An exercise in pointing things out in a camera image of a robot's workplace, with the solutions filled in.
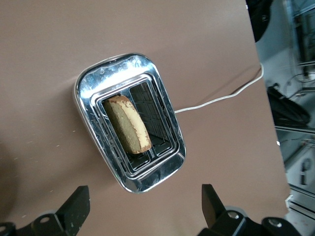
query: white cable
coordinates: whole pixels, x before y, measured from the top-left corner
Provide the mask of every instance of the white cable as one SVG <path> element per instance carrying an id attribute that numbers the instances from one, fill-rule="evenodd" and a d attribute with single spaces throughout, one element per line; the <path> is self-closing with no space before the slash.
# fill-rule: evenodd
<path id="1" fill-rule="evenodd" d="M 218 102 L 218 101 L 221 101 L 221 100 L 228 99 L 228 98 L 235 97 L 235 96 L 239 95 L 244 89 L 246 89 L 247 87 L 249 87 L 252 84 L 256 83 L 258 80 L 260 80 L 264 76 L 264 66 L 263 66 L 263 64 L 260 64 L 260 66 L 261 66 L 261 75 L 258 78 L 254 79 L 253 81 L 249 82 L 248 84 L 245 84 L 243 87 L 241 87 L 235 93 L 233 93 L 231 95 L 224 96 L 224 97 L 216 98 L 214 100 L 211 100 L 211 101 L 206 102 L 204 104 L 201 104 L 199 106 L 183 108 L 183 109 L 175 111 L 175 113 L 180 113 L 180 112 L 185 112 L 185 111 L 199 109 L 199 108 L 207 106 L 207 105 L 209 105 L 211 103 Z"/>

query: brown table surface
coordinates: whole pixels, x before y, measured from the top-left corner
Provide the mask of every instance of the brown table surface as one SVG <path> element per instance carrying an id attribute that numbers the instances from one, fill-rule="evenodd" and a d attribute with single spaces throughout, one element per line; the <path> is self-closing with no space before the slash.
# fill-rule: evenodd
<path id="1" fill-rule="evenodd" d="M 259 69 L 244 0 L 0 2 L 0 220 L 24 226 L 88 185 L 78 235 L 196 235 L 201 184 L 255 221 L 283 217 L 289 195 L 263 80 L 177 115 L 187 158 L 148 193 L 123 190 L 72 99 L 86 67 L 139 52 L 174 109 L 233 92 Z"/>

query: bread slice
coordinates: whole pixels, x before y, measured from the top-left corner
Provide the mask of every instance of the bread slice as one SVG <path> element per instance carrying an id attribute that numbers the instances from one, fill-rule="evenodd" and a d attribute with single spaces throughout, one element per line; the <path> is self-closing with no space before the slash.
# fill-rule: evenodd
<path id="1" fill-rule="evenodd" d="M 127 97 L 115 96 L 103 105 L 125 152 L 139 154 L 151 148 L 148 131 Z"/>

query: toaster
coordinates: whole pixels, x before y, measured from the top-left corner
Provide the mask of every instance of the toaster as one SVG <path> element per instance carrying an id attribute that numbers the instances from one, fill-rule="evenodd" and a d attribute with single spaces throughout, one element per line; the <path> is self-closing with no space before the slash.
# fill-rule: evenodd
<path id="1" fill-rule="evenodd" d="M 126 96 L 139 113 L 152 144 L 148 151 L 124 151 L 103 106 L 115 95 Z M 119 55 L 87 68 L 75 84 L 74 97 L 102 157 L 127 191 L 146 192 L 182 166 L 184 139 L 158 70 L 146 56 Z"/>

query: toaster slot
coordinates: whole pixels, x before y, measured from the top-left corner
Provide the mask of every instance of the toaster slot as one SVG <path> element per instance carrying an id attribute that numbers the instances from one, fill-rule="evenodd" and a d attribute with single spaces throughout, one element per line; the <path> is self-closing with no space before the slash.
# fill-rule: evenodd
<path id="1" fill-rule="evenodd" d="M 163 124 L 147 82 L 131 87 L 130 95 L 149 133 L 154 151 L 151 159 L 155 160 L 172 148 L 168 132 Z M 158 105 L 163 110 L 163 103 L 160 100 Z"/>

